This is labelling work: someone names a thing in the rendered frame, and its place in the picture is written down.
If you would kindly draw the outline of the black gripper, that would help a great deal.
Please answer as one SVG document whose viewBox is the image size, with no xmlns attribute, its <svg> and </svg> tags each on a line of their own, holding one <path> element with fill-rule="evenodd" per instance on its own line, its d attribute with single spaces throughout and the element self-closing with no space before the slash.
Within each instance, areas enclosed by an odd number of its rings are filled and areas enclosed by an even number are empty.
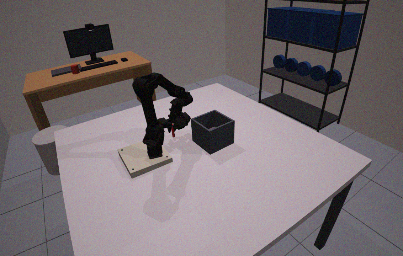
<svg viewBox="0 0 403 256">
<path fill-rule="evenodd" d="M 172 122 L 171 122 L 174 116 L 176 116 L 176 115 L 179 116 L 180 114 L 182 114 L 182 118 L 185 118 L 185 119 L 188 118 L 189 121 L 191 119 L 191 117 L 186 112 L 182 112 L 182 111 L 174 112 L 171 108 L 169 109 L 169 111 L 170 111 L 170 114 L 168 115 L 169 119 L 165 119 L 165 118 L 157 119 L 158 124 L 161 124 L 161 125 L 163 125 L 164 128 L 167 128 L 169 133 L 171 132 L 171 127 L 174 127 L 174 131 L 177 129 L 176 126 L 174 124 L 172 125 Z"/>
</svg>

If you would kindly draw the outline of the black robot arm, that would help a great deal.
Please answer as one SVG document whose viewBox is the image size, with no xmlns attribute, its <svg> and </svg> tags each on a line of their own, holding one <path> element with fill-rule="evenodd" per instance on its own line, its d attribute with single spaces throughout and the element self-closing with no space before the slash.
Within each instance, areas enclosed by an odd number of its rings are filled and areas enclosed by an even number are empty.
<svg viewBox="0 0 403 256">
<path fill-rule="evenodd" d="M 132 87 L 140 98 L 147 123 L 143 143 L 147 145 L 149 159 L 163 156 L 162 145 L 165 131 L 163 125 L 158 124 L 152 100 L 154 89 L 156 89 L 158 85 L 162 86 L 163 89 L 166 89 L 170 96 L 175 97 L 175 99 L 170 101 L 172 104 L 171 109 L 174 112 L 181 112 L 183 107 L 193 101 L 190 92 L 185 92 L 183 87 L 174 85 L 168 79 L 163 77 L 162 74 L 151 73 L 149 75 L 135 78 Z M 182 114 L 180 114 L 179 116 L 174 116 L 171 122 L 174 123 L 178 130 L 180 130 L 185 126 L 188 126 L 189 119 L 182 118 Z"/>
</svg>

